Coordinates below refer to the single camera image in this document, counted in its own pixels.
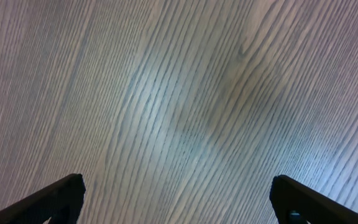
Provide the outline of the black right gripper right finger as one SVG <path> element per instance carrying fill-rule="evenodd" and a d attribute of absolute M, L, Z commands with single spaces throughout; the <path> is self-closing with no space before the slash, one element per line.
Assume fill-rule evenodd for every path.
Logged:
<path fill-rule="evenodd" d="M 280 224 L 358 223 L 358 213 L 286 175 L 273 178 L 269 199 Z"/>

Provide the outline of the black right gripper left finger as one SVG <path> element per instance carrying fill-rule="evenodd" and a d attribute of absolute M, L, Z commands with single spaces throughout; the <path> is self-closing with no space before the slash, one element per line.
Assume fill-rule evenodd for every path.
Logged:
<path fill-rule="evenodd" d="M 0 224 L 76 224 L 86 192 L 83 176 L 70 174 L 0 210 Z"/>

